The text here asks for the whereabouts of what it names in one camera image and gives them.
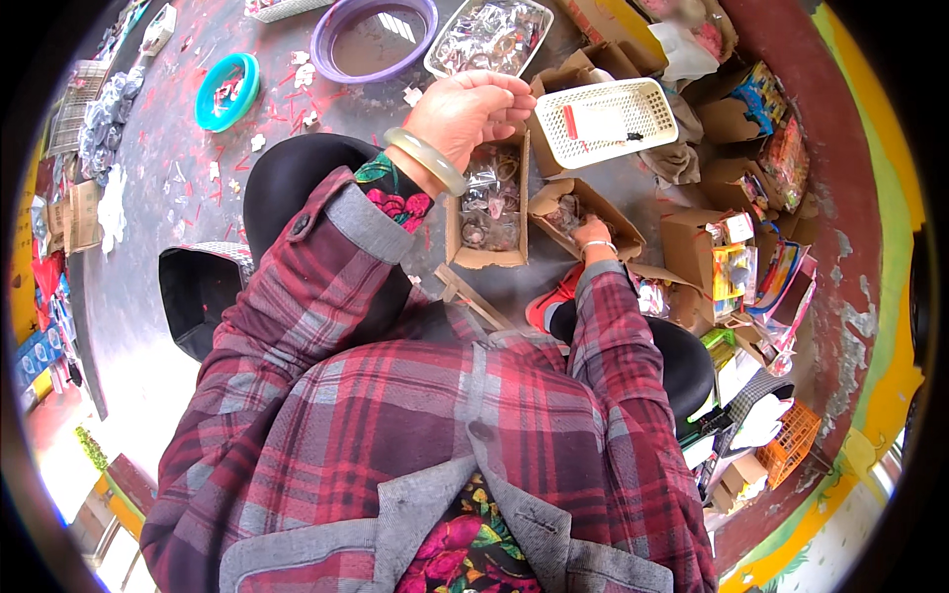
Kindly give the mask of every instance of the red plaid jacket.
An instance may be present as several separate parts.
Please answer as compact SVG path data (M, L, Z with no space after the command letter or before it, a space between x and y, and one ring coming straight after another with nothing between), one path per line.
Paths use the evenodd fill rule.
M547 593L716 590L623 269L585 270L566 363L454 307L456 343L346 349L413 239L352 181L313 191L223 316L141 533L158 587L392 591L477 468Z

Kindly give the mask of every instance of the shoe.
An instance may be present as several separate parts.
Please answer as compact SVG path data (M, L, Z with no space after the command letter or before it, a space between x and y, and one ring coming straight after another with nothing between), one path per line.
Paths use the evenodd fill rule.
M528 318L528 323L533 326L534 329L545 334L550 333L544 327L544 312L547 311L547 308L551 305L572 301L576 295L577 283L580 282L580 276L583 273L584 265L577 264L567 272L564 279L557 284L557 288L547 294L540 295L528 303L524 314Z

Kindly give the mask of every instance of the orange plastic crate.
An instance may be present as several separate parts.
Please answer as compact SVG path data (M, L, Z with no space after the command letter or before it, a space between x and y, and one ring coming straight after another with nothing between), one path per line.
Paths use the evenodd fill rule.
M777 436L757 451L758 461L768 470L768 485L778 487L808 456L821 426L821 418L796 401L781 418L784 426Z

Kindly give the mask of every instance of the jacket button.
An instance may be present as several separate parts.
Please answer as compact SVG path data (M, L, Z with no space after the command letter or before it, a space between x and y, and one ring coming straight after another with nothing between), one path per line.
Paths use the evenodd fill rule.
M472 432L474 438L480 440L483 443L490 443L494 440L494 431L491 430L484 422L481 420L475 420L474 422L468 425L468 430Z
M309 224L309 214L301 214L297 216L296 222L293 223L293 228L290 229L290 234L300 234L303 232L303 229Z

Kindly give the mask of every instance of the teal plastic bowl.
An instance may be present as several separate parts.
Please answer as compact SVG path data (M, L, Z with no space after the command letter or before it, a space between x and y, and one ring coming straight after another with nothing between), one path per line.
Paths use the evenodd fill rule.
M214 92L227 80L244 73L244 83L241 85L237 98L230 98L221 102L222 107L214 111ZM197 90L195 100L195 121L197 125L212 132L223 132L237 120L244 117L257 98L260 90L260 64L257 58L249 53L233 53L214 65L204 77L204 82Z

